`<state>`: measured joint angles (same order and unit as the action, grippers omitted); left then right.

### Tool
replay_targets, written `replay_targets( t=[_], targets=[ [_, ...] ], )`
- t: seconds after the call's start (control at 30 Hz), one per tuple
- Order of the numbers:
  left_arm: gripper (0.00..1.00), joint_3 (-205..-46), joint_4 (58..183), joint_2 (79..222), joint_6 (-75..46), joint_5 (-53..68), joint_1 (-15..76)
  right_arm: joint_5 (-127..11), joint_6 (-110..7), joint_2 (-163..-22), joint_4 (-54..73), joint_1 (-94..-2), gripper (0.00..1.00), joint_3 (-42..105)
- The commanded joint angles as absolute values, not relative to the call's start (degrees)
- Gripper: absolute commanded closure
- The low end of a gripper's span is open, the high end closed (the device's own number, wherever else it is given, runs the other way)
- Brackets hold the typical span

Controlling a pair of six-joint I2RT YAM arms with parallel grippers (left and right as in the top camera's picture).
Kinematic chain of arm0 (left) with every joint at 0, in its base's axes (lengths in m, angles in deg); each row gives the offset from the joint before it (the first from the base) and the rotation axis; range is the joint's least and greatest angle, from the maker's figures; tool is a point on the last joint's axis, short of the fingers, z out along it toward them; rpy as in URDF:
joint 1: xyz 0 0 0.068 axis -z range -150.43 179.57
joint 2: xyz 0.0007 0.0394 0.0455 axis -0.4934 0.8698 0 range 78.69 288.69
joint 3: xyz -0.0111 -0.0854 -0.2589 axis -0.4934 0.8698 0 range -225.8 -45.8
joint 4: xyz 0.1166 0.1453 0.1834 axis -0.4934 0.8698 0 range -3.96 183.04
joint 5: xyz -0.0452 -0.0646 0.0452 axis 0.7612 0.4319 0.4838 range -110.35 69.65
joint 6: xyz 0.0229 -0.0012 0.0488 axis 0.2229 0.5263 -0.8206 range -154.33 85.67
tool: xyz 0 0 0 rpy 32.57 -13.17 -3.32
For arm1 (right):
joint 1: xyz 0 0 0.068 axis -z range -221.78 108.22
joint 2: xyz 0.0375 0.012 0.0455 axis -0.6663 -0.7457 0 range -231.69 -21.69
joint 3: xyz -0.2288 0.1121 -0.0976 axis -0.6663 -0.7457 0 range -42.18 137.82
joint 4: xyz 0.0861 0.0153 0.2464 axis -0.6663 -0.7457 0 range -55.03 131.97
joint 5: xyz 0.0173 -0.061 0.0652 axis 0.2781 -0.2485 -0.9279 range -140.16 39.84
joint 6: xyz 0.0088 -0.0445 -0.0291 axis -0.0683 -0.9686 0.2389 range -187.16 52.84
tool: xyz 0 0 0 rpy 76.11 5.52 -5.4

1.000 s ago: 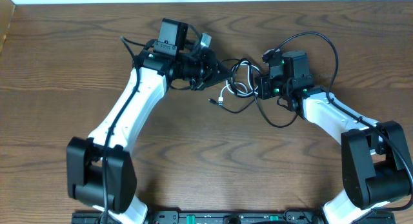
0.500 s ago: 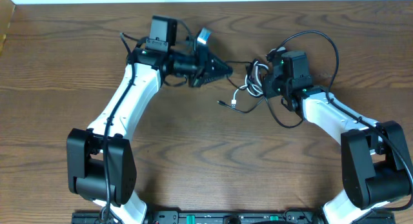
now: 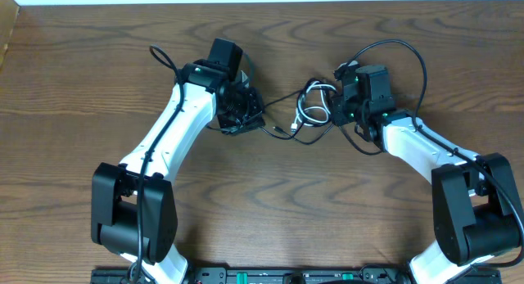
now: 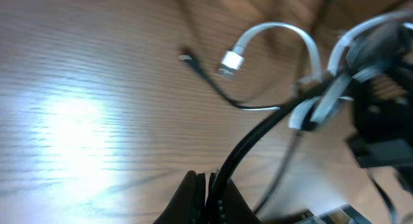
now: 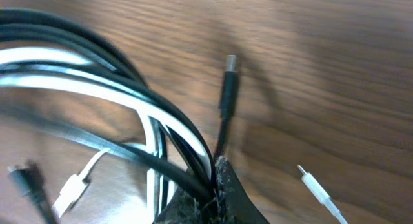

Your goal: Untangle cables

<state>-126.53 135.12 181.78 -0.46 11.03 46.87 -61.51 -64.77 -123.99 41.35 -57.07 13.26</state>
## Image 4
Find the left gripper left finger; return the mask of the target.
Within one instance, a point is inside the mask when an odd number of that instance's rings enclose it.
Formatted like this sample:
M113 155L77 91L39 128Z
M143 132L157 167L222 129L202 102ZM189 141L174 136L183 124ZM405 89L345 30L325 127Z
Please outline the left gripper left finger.
M190 170L154 224L199 224L205 207L206 176Z

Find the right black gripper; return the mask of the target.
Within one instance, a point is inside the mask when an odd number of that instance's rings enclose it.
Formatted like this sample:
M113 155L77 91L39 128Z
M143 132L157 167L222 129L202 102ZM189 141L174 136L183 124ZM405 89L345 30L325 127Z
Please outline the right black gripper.
M359 36L346 61L356 133L347 143L362 168L392 167L412 191L412 31L402 22Z

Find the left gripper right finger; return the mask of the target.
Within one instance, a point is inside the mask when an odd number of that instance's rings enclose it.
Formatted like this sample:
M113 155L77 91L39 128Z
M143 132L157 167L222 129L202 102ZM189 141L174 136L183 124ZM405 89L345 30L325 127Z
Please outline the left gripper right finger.
M221 198L208 206L209 224L261 224L230 180Z

